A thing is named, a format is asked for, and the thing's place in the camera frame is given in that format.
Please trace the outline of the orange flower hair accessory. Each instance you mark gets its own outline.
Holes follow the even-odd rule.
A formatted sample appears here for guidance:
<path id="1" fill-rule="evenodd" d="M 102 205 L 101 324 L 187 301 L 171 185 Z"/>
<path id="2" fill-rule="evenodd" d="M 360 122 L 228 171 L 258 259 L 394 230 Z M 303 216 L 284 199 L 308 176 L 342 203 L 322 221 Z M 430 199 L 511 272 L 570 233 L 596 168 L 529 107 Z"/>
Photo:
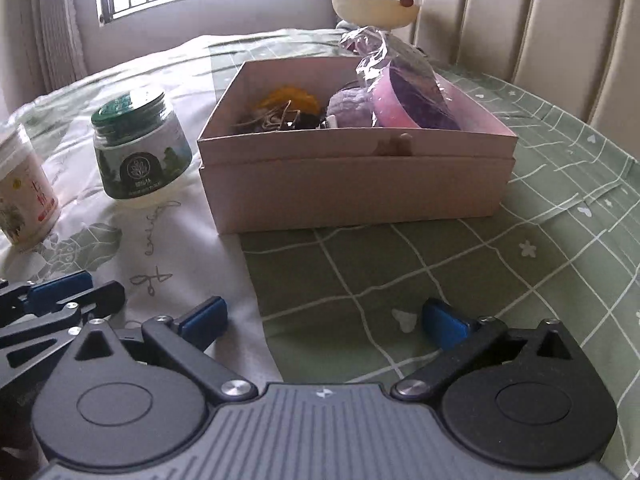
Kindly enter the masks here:
<path id="1" fill-rule="evenodd" d="M 285 104 L 290 104 L 293 110 L 299 110 L 303 114 L 320 116 L 321 106 L 318 99 L 306 90 L 292 86 L 283 86 L 271 91 L 254 105 L 254 109 L 266 110 Z"/>

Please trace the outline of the pink item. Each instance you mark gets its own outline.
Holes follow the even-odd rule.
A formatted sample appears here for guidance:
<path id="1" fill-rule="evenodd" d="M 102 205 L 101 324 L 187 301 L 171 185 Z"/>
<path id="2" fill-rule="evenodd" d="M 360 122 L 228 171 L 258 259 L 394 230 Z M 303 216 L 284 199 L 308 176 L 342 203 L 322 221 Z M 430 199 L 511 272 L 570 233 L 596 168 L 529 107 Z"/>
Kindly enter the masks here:
<path id="1" fill-rule="evenodd" d="M 460 128 L 431 63 L 420 50 L 371 26 L 345 32 L 340 46 L 360 56 L 356 74 L 376 126 Z"/>

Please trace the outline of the purple fluffy scrunchie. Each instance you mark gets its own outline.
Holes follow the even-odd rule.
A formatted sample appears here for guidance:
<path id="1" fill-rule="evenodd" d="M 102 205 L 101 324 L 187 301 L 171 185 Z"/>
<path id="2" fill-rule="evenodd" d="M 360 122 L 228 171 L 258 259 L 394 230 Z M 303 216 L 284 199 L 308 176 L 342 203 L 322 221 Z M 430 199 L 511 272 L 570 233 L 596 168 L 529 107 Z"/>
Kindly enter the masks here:
<path id="1" fill-rule="evenodd" d="M 373 112 L 367 90 L 346 88 L 334 93 L 326 108 L 326 119 L 332 128 L 370 128 Z"/>

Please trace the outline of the silver metal hair clip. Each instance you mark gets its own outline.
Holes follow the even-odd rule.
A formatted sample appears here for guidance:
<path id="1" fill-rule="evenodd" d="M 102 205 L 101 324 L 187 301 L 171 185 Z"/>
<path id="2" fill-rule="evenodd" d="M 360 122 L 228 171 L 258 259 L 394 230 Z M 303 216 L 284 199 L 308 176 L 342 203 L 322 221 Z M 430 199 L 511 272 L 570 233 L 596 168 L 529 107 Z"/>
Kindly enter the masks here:
<path id="1" fill-rule="evenodd" d="M 288 101 L 270 108 L 256 108 L 233 126 L 234 133 L 260 133 L 292 130 L 300 122 L 302 112 Z"/>

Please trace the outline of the beige-lid paper jar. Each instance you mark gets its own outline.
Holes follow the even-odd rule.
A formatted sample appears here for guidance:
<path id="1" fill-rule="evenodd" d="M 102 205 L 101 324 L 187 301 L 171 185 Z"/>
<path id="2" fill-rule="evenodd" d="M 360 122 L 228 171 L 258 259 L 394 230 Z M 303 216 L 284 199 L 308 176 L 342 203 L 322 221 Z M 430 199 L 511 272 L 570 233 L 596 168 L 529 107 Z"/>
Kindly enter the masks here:
<path id="1" fill-rule="evenodd" d="M 60 216 L 58 196 L 22 125 L 1 133 L 1 231 L 17 248 L 41 242 Z"/>

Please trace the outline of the green checked bed cover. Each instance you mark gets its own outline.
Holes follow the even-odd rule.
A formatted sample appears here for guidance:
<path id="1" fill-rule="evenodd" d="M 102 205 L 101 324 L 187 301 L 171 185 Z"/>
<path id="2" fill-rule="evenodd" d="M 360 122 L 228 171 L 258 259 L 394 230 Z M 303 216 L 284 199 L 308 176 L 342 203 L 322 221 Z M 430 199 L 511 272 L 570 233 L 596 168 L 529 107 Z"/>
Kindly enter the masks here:
<path id="1" fill-rule="evenodd" d="M 506 195 L 485 219 L 221 236 L 197 166 L 156 205 L 130 208 L 104 193 L 90 116 L 114 93 L 157 77 L 195 141 L 244 62 L 332 55 L 338 38 L 332 29 L 203 36 L 18 108 L 11 118 L 62 212 L 35 248 L 2 246 L 2 276 L 41 282 L 87 270 L 119 281 L 129 326 L 221 296 L 231 320 L 214 355 L 258 384 L 396 382 L 436 354 L 418 322 L 428 297 L 514 327 L 559 318 L 618 409 L 604 463 L 637 478 L 639 161 L 559 107 L 444 69 L 518 134 Z"/>

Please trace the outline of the pink cardboard box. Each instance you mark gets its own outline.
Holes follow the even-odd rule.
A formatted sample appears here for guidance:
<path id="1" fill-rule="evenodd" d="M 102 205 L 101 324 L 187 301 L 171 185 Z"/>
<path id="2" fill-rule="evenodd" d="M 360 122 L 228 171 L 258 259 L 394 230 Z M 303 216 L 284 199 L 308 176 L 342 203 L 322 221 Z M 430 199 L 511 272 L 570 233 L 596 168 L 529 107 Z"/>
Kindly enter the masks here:
<path id="1" fill-rule="evenodd" d="M 250 108 L 285 86 L 321 103 L 352 81 L 351 56 L 246 62 L 198 138 L 200 175 L 221 234 L 488 217 L 518 137 L 447 79 L 459 129 L 240 132 Z"/>

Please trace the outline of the green-lid glass jar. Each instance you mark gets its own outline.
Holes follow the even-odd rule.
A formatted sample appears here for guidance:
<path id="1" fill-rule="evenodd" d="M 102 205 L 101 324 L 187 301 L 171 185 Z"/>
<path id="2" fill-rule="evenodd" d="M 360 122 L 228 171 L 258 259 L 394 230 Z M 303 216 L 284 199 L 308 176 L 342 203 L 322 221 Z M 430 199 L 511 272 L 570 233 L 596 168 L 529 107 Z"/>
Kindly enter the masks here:
<path id="1" fill-rule="evenodd" d="M 165 91 L 154 84 L 115 96 L 91 115 L 93 147 L 104 192 L 141 200 L 178 180 L 192 150 Z"/>

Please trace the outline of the grey curtain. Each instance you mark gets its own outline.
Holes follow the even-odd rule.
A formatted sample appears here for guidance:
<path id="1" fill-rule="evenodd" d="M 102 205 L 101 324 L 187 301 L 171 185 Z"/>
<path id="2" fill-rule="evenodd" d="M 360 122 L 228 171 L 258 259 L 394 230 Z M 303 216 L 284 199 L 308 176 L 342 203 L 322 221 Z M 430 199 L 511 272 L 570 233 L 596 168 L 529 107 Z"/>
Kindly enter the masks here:
<path id="1" fill-rule="evenodd" d="M 32 0 L 32 19 L 47 92 L 87 76 L 74 0 Z"/>

